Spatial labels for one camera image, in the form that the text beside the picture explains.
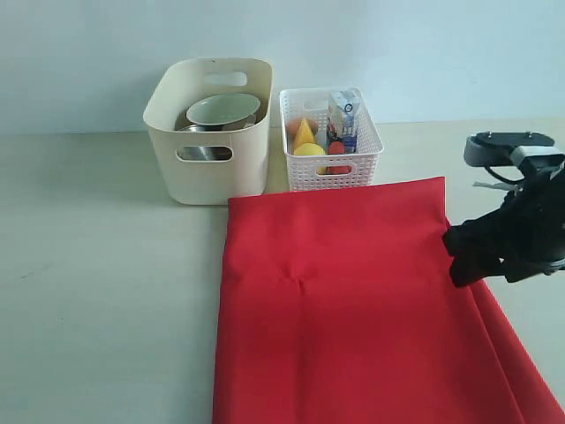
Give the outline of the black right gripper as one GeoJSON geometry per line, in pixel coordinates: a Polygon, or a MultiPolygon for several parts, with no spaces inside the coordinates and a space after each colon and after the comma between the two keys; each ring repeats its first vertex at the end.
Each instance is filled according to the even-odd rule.
{"type": "Polygon", "coordinates": [[[489,276],[513,284],[564,269],[564,164],[535,170],[499,208],[442,236],[453,285],[489,276]]]}

